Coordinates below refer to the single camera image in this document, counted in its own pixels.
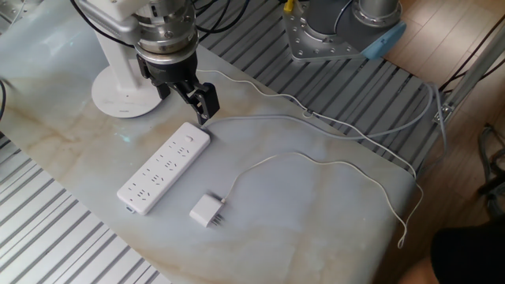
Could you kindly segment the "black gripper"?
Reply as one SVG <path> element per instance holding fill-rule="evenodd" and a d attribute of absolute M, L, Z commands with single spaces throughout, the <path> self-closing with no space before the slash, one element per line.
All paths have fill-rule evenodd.
<path fill-rule="evenodd" d="M 137 61 L 140 73 L 145 79 L 161 82 L 156 85 L 159 98 L 166 99 L 171 93 L 170 88 L 174 89 L 196 112 L 199 125 L 204 125 L 219 111 L 215 85 L 201 84 L 196 77 L 198 64 L 196 52 L 180 62 L 167 65 L 148 62 L 140 55 L 137 55 Z"/>

